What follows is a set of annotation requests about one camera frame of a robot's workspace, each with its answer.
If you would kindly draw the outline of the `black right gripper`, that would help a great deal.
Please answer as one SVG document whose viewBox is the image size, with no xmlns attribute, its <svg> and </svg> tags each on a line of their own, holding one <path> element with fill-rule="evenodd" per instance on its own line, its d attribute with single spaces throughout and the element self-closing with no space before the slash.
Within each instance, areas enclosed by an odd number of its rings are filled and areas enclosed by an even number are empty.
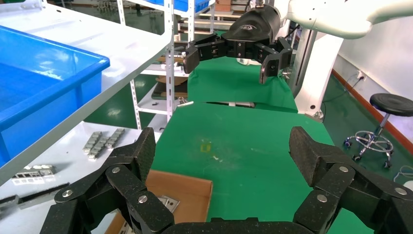
<svg viewBox="0 0 413 234">
<path fill-rule="evenodd" d="M 291 64 L 292 47 L 284 37 L 276 40 L 280 27 L 281 19 L 274 7 L 253 8 L 223 33 L 223 39 L 213 33 L 189 42 L 184 72 L 191 73 L 201 61 L 224 56 L 256 59 L 261 64 L 259 82 L 265 84 L 269 77 L 276 77 Z"/>
</svg>

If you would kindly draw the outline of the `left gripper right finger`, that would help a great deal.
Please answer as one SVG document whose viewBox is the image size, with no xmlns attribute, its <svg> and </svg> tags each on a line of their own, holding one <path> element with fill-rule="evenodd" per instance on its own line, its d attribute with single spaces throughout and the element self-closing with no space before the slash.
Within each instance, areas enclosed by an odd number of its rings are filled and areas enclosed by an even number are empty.
<svg viewBox="0 0 413 234">
<path fill-rule="evenodd" d="M 413 231 L 410 189 L 353 162 L 336 146 L 313 140 L 300 126 L 289 137 L 290 156 L 312 191 L 293 221 L 315 234 L 325 234 L 346 209 L 376 234 Z"/>
</svg>

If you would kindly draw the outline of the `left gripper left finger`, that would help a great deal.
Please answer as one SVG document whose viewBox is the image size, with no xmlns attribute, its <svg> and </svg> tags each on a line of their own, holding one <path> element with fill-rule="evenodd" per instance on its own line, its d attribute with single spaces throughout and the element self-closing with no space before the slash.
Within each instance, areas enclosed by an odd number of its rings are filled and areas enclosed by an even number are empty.
<svg viewBox="0 0 413 234">
<path fill-rule="evenodd" d="M 89 234 L 119 210 L 138 234 L 161 234 L 173 214 L 146 185 L 155 156 L 155 136 L 145 128 L 136 142 L 113 149 L 102 166 L 55 195 L 42 234 Z"/>
</svg>

